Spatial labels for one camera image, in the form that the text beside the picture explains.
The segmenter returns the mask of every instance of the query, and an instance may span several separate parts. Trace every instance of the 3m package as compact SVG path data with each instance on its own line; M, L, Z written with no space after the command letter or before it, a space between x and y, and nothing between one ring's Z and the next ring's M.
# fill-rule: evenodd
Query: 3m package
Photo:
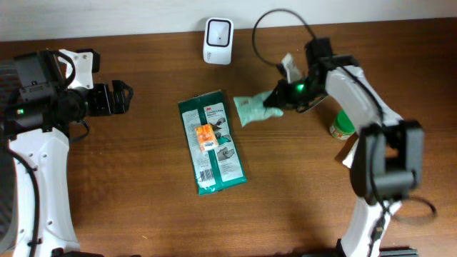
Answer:
M245 183L246 177L231 137L222 92L215 91L182 101L178 107L191 152L199 195ZM196 128L206 124L211 125L219 146L202 152Z

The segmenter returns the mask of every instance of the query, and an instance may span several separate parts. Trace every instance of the plastic packaging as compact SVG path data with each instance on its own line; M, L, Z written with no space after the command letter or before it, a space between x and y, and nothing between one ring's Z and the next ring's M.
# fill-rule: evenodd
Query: plastic packaging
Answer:
M337 139L346 140L356 129L351 123L351 120L344 111L340 111L333 123L330 125L330 134Z
M186 132L199 195L247 182L227 119L224 95L215 91L178 104ZM219 146L202 152L196 128L208 124Z
M236 110L240 117L241 126L251 121L263 121L270 117L281 117L284 112L279 108L265 108L263 101L271 95L271 91L257 94L253 97L234 97Z

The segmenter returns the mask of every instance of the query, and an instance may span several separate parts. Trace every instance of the white wall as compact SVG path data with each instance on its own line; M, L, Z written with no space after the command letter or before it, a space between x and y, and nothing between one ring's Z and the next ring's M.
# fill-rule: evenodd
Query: white wall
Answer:
M0 41L204 30L204 19L251 28L287 8L310 24L457 16L457 0L0 0ZM298 22L274 14L261 26Z

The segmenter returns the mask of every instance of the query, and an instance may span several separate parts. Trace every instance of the brown wooden surface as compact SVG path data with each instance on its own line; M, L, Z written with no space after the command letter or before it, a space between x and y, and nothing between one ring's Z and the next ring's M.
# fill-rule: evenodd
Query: brown wooden surface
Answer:
M334 51L353 54L383 100L426 132L423 183L435 203L426 226L393 222L385 247L422 256L457 252L457 19L313 26ZM71 216L81 250L105 256L268 256L333 247L356 197L348 169L334 161L344 142L328 125L340 109L327 99L307 114L241 128L234 96L272 89L280 78L235 31L233 60L202 60L203 32L0 43L2 59L42 49L93 48L94 81L121 79L135 90L130 112L89 118L91 135L71 146ZM302 27L262 29L260 51L290 51L305 69ZM178 101L222 89L248 183L198 197ZM410 206L402 214L425 209Z

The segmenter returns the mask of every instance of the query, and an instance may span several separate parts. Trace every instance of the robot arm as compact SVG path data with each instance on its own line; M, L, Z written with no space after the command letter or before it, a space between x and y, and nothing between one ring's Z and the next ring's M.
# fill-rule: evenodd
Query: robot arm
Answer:
M422 128L417 121L404 121L381 100L352 56L333 55L329 39L308 43L306 58L308 77L293 83L280 80L263 104L304 112L332 96L341 105L359 136L351 167L358 199L349 229L338 240L338 254L378 256L392 215L421 181ZM386 158L386 145L398 155Z
M66 64L65 77L57 59ZM17 103L19 94L12 94L4 112L9 151L22 158L14 160L18 220L14 256L68 252L77 256L79 242L71 222L66 182L69 124L82 122L86 116L127 112L133 89L122 81L113 81L113 92L108 84L94 84L92 73L99 70L100 56L91 49L42 51L18 56L14 62L23 101ZM24 164L35 171L29 172Z

